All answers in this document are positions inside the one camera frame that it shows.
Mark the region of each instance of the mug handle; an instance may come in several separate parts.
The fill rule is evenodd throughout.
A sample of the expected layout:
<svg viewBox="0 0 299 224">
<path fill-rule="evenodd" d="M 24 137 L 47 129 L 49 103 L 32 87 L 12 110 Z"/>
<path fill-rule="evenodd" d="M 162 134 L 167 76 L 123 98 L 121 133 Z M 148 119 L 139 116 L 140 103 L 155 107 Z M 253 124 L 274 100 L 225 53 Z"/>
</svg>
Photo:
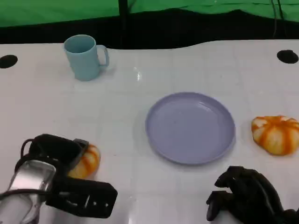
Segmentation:
<svg viewBox="0 0 299 224">
<path fill-rule="evenodd" d="M 109 55 L 108 50 L 104 45 L 97 45 L 97 47 L 102 48 L 104 50 L 105 58 L 106 58 L 106 64 L 101 65 L 101 67 L 108 67 L 109 66 Z"/>
</svg>

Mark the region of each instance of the plate rim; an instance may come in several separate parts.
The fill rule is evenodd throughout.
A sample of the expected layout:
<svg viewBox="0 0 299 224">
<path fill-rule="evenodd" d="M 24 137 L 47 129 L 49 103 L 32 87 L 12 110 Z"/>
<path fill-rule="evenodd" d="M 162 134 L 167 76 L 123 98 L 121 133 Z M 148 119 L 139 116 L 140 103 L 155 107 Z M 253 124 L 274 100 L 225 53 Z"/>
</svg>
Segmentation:
<svg viewBox="0 0 299 224">
<path fill-rule="evenodd" d="M 163 103 L 164 101 L 166 101 L 168 98 L 172 98 L 172 97 L 175 97 L 175 96 L 178 96 L 178 95 L 193 95 L 193 96 L 197 95 L 198 97 L 204 97 L 204 98 L 207 98 L 209 100 L 215 101 L 220 106 L 222 106 L 223 109 L 226 111 L 226 113 L 228 114 L 228 116 L 229 116 L 229 118 L 231 120 L 231 124 L 233 126 L 232 138 L 231 138 L 229 144 L 226 146 L 226 148 L 219 155 L 217 155 L 217 156 L 215 156 L 213 158 L 210 158 L 210 159 L 199 161 L 199 162 L 182 162 L 182 161 L 175 160 L 175 159 L 171 158 L 170 156 L 165 155 L 160 150 L 158 150 L 159 147 L 157 147 L 157 145 L 154 143 L 153 139 L 150 137 L 150 131 L 149 131 L 149 120 L 150 120 L 150 117 L 153 114 L 154 110 L 156 108 L 158 108 L 161 103 Z M 149 111 L 147 113 L 147 116 L 146 116 L 146 119 L 145 119 L 145 132 L 146 132 L 147 139 L 148 139 L 148 142 L 150 144 L 150 147 L 156 153 L 158 153 L 159 155 L 161 155 L 165 159 L 170 160 L 171 162 L 178 163 L 178 164 L 181 164 L 181 165 L 202 165 L 202 164 L 206 164 L 206 163 L 215 161 L 215 160 L 223 157 L 226 153 L 228 153 L 233 148 L 233 146 L 235 144 L 235 139 L 236 139 L 236 136 L 235 136 L 236 135 L 235 121 L 234 121 L 234 118 L 233 118 L 232 114 L 227 109 L 227 107 L 225 105 L 223 105 L 221 102 L 219 102 L 218 100 L 216 100 L 215 98 L 207 96 L 207 95 L 202 94 L 202 93 L 198 93 L 198 92 L 176 92 L 176 93 L 172 93 L 170 95 L 167 95 L 167 96 L 162 97 L 161 99 L 159 99 L 156 103 L 153 104 L 153 106 L 149 109 Z"/>
</svg>

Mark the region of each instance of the black pole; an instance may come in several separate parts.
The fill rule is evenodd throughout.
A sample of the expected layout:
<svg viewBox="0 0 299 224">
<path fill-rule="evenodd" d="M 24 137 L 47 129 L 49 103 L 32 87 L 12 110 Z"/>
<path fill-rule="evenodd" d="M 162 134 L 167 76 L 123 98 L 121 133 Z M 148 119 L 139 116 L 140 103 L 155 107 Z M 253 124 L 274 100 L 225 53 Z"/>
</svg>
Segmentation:
<svg viewBox="0 0 299 224">
<path fill-rule="evenodd" d="M 128 0 L 118 0 L 118 9 L 121 20 L 121 47 L 128 46 Z"/>
</svg>

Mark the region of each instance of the light blue mug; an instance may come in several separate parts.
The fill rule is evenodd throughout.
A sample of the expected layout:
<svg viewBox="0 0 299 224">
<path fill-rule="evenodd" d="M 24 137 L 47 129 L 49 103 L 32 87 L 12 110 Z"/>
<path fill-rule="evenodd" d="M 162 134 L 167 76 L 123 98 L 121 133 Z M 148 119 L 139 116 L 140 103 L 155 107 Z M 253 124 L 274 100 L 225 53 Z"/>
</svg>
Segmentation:
<svg viewBox="0 0 299 224">
<path fill-rule="evenodd" d="M 102 48 L 106 57 L 106 64 L 101 64 L 97 47 Z M 89 81 L 100 75 L 102 67 L 109 65 L 109 55 L 104 45 L 97 45 L 95 39 L 88 35 L 75 35 L 64 42 L 64 50 L 70 62 L 75 78 Z"/>
</svg>

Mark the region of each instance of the purple plate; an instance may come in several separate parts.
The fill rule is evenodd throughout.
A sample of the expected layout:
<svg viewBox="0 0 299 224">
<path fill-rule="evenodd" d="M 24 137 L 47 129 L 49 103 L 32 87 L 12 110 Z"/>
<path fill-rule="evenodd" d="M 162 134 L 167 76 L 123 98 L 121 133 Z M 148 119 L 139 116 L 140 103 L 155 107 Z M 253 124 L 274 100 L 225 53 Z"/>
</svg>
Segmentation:
<svg viewBox="0 0 299 224">
<path fill-rule="evenodd" d="M 235 142 L 235 124 L 217 100 L 193 92 L 156 102 L 146 118 L 149 143 L 165 158 L 202 164 L 223 156 Z"/>
</svg>

